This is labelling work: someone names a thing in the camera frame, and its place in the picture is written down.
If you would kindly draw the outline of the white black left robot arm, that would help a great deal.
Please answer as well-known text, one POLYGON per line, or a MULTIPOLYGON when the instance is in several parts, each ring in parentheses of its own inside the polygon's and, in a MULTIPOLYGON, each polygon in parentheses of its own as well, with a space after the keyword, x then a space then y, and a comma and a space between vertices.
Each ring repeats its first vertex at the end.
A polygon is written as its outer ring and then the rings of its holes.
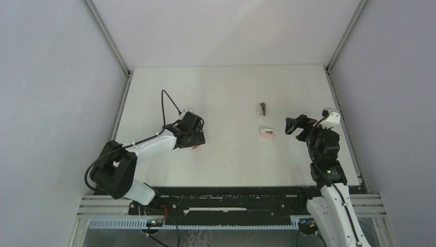
POLYGON ((174 149, 195 148, 205 144, 204 120, 187 111, 173 123, 166 124, 155 135, 138 142, 122 145, 115 140, 105 144, 99 157, 85 173, 85 183, 96 184, 95 190, 113 199, 129 199, 141 204, 142 210, 153 215, 160 210, 156 191, 135 178, 136 167, 144 161, 174 149))

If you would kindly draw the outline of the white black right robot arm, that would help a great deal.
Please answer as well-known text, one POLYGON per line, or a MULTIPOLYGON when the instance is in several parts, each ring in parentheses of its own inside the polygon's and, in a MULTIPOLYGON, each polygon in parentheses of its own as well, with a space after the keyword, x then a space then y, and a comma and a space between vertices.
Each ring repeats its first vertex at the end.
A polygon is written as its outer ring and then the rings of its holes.
POLYGON ((299 222, 304 234, 319 233, 325 246, 370 246, 351 202, 348 180, 338 160, 340 135, 333 131, 339 124, 337 112, 324 110, 320 120, 306 115, 286 118, 285 133, 306 143, 311 160, 312 179, 320 191, 314 197, 306 194, 297 200, 297 207, 311 218, 299 222))

